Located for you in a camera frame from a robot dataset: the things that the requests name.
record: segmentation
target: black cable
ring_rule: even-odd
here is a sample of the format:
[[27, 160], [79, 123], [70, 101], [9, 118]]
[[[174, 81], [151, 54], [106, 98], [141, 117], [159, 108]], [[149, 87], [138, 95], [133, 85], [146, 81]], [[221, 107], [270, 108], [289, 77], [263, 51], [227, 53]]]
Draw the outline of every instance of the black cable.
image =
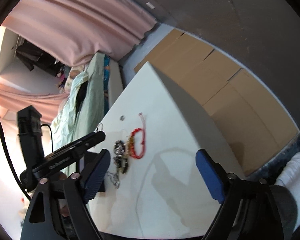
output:
[[23, 188], [19, 178], [18, 178], [18, 175], [13, 167], [13, 164], [12, 164], [12, 161], [10, 159], [10, 155], [9, 155], [9, 152], [8, 152], [8, 148], [7, 148], [7, 143], [6, 143], [6, 139], [4, 138], [4, 133], [3, 133], [3, 129], [2, 129], [2, 125], [1, 125], [1, 122], [0, 122], [0, 140], [1, 140], [1, 144], [2, 144], [2, 148], [3, 148], [3, 151], [4, 151], [4, 154], [7, 158], [7, 161], [8, 161], [8, 164], [9, 164], [9, 167], [12, 171], [12, 174], [13, 174], [13, 177], [14, 179], [16, 180], [18, 186], [20, 187], [21, 191], [23, 192], [23, 194], [26, 196], [26, 198], [30, 201], [31, 198], [28, 194], [28, 192], [26, 192], [26, 190]]
[[50, 129], [50, 134], [51, 134], [51, 149], [52, 149], [52, 152], [53, 152], [53, 141], [52, 141], [52, 130], [51, 130], [51, 127], [50, 127], [50, 125], [48, 125], [46, 123], [44, 123], [44, 124], [41, 125], [41, 127], [43, 127], [43, 126], [48, 126], [49, 129]]

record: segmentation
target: red bracelet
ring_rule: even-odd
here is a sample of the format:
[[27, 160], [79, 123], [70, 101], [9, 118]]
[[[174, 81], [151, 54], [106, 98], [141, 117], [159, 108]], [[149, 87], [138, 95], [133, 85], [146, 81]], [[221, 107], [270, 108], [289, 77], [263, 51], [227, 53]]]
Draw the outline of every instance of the red bracelet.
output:
[[[129, 154], [132, 158], [135, 159], [141, 159], [144, 155], [145, 155], [145, 151], [146, 151], [146, 122], [145, 119], [143, 118], [142, 113], [139, 114], [141, 121], [142, 121], [142, 128], [136, 128], [132, 131], [129, 141], [128, 141], [128, 150], [129, 150]], [[134, 136], [137, 132], [141, 132], [142, 131], [142, 141], [141, 141], [141, 145], [142, 145], [142, 151], [139, 155], [136, 154], [135, 150], [134, 150]]]

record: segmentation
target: metal screw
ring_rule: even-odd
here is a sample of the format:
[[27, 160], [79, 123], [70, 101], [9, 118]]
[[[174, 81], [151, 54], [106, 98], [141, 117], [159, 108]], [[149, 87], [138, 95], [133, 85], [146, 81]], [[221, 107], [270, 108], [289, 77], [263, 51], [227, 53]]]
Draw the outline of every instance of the metal screw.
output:
[[263, 185], [267, 184], [268, 182], [265, 179], [259, 179], [259, 182]]
[[48, 182], [47, 178], [40, 179], [39, 181], [40, 184], [46, 184], [47, 182]]
[[70, 178], [71, 178], [71, 179], [77, 179], [77, 178], [79, 178], [79, 177], [80, 177], [80, 173], [77, 173], [77, 172], [72, 173], [72, 174], [70, 175]]
[[228, 173], [228, 178], [229, 179], [236, 179], [237, 178], [237, 175], [235, 175], [234, 173]]

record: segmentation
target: cardboard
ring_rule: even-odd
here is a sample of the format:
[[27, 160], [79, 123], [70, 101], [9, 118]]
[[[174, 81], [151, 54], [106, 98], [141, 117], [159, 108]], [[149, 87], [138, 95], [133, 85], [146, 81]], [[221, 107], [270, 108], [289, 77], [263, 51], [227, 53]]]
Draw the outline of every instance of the cardboard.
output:
[[135, 68], [149, 61], [211, 116], [245, 175], [298, 135], [276, 98], [252, 75], [208, 44], [172, 30]]

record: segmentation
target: pink curtain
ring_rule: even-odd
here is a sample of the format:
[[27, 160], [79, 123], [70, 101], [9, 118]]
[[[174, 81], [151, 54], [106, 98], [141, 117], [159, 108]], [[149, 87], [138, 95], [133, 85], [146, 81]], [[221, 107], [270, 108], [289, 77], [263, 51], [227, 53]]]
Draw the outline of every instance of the pink curtain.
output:
[[8, 110], [17, 112], [33, 105], [42, 114], [41, 121], [51, 123], [58, 114], [60, 103], [68, 96], [67, 93], [58, 95], [28, 94], [0, 84], [0, 112], [2, 113], [0, 115], [3, 117]]
[[69, 66], [97, 51], [118, 61], [155, 19], [131, 0], [21, 0], [3, 25]]

